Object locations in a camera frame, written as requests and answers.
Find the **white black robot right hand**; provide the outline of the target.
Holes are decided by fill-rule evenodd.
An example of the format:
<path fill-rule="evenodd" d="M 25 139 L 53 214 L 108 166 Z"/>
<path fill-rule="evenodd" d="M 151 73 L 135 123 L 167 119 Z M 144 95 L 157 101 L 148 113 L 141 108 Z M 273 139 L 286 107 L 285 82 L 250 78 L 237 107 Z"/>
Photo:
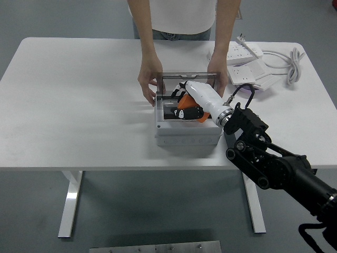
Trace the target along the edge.
<path fill-rule="evenodd" d="M 185 81 L 179 83 L 171 97 L 177 94 L 178 106 L 173 110 L 176 118 L 181 120 L 197 120 L 203 123 L 211 117 L 213 122 L 223 127 L 234 110 L 225 105 L 219 94 L 206 83 Z"/>

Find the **person's right hand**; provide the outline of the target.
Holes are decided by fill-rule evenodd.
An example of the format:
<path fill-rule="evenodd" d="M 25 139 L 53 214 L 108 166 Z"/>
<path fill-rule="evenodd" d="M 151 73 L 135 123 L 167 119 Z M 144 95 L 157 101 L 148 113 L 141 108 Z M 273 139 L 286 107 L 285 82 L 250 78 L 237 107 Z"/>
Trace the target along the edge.
<path fill-rule="evenodd" d="M 142 55 L 138 82 L 143 96 L 151 106 L 155 105 L 156 93 L 150 86 L 157 86 L 157 75 L 163 71 L 162 63 L 155 52 Z"/>

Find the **person's left hand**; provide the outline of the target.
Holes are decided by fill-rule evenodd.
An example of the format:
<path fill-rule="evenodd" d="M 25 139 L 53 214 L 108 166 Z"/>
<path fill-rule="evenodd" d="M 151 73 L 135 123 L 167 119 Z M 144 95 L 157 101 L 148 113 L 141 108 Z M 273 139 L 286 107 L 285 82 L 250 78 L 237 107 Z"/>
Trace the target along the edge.
<path fill-rule="evenodd" d="M 207 66 L 207 71 L 209 73 L 218 73 L 220 75 L 216 91 L 220 97 L 223 97 L 225 88 L 228 85 L 226 54 L 213 52 Z"/>

